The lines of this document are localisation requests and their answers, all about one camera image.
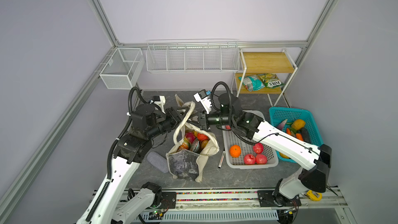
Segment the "red tomato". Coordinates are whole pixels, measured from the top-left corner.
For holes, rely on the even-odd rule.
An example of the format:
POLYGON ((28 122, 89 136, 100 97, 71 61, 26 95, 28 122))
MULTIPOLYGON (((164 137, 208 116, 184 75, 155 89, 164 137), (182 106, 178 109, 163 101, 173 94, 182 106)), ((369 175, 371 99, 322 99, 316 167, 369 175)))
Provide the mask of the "red tomato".
POLYGON ((209 137, 203 133, 198 133, 197 134, 197 139, 201 141, 209 141, 209 137))

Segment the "brown potato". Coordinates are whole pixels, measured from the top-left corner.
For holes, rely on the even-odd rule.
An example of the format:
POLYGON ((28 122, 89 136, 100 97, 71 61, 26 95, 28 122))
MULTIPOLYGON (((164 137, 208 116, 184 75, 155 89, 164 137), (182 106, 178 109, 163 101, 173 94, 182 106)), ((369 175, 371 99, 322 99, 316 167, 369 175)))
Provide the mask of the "brown potato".
POLYGON ((202 140, 200 141, 200 149, 203 150, 206 145, 208 144, 209 140, 202 140))

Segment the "pink dragon fruit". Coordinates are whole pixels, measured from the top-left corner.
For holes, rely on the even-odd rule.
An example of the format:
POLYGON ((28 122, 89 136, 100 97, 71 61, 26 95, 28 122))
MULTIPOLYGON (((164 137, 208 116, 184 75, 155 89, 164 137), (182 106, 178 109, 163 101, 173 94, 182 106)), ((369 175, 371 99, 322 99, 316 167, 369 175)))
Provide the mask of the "pink dragon fruit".
POLYGON ((197 137, 194 135, 193 132, 187 132, 187 133, 184 135, 184 141, 185 141, 185 142, 189 142, 190 144, 193 144, 194 141, 196 140, 196 138, 197 138, 197 137))

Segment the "cream canvas grocery bag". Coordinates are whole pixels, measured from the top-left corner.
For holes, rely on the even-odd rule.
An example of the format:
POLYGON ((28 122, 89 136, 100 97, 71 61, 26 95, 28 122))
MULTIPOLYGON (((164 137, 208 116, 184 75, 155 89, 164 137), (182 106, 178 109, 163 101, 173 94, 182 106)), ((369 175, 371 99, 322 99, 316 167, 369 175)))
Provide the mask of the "cream canvas grocery bag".
POLYGON ((183 102, 178 95, 175 95, 175 99, 177 106, 183 108, 182 111, 178 112, 188 115, 183 117, 181 123, 177 125, 173 133, 174 146, 166 154, 169 172, 174 179, 193 180, 200 183, 203 180, 204 168, 209 157, 216 155, 220 151, 219 143, 212 132, 200 130, 200 128, 188 123, 189 118, 197 112, 195 110, 195 103, 193 101, 183 102), (204 134, 209 138, 208 144, 200 153, 195 153, 187 149, 178 150, 183 144, 186 129, 204 134))

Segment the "orange Fox's candy bag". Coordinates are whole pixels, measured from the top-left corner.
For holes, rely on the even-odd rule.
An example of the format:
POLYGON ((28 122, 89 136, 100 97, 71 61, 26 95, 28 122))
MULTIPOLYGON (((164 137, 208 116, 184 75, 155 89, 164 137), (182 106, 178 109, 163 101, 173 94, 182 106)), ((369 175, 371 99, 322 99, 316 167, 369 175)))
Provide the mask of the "orange Fox's candy bag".
POLYGON ((179 151, 184 150, 184 149, 190 150, 190 148, 191 148, 191 143, 190 143, 190 141, 189 141, 188 139, 183 139, 183 142, 182 142, 182 144, 178 147, 177 151, 179 152, 179 151))

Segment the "green pink snack bag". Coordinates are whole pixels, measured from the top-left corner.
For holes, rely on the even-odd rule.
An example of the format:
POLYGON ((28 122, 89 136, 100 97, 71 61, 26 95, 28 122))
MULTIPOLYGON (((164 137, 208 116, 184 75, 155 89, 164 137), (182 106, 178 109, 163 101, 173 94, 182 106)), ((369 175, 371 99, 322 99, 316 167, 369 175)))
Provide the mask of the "green pink snack bag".
POLYGON ((194 153, 200 153, 201 151, 201 143, 198 139, 196 139, 190 146, 190 151, 194 153))

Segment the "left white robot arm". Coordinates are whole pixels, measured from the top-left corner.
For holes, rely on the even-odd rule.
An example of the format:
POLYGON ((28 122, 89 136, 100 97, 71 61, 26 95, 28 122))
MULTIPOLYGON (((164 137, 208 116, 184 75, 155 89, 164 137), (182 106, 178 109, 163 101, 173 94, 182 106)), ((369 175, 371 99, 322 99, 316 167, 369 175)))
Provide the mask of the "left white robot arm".
POLYGON ((117 206, 153 139, 174 131, 182 123, 182 114, 147 102, 137 87, 129 92, 128 113, 126 125, 108 152, 106 176, 79 224, 130 224, 146 208, 161 204, 161 187, 147 182, 124 206, 117 206))

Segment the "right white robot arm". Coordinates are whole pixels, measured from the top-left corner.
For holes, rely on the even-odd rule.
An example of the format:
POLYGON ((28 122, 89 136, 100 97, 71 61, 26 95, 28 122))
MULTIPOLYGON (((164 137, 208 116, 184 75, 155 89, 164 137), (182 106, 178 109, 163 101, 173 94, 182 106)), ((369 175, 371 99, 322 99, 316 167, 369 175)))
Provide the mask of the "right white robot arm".
POLYGON ((199 113, 199 128, 229 126, 238 139, 249 145, 264 144, 293 159, 301 167, 291 176, 280 179, 273 191, 262 191, 261 203, 266 206, 301 205, 299 195, 306 191, 324 193, 328 185, 332 149, 301 141, 269 124, 262 117, 243 111, 240 101, 230 93, 219 97, 220 107, 212 106, 212 95, 202 90, 194 99, 203 105, 199 113))

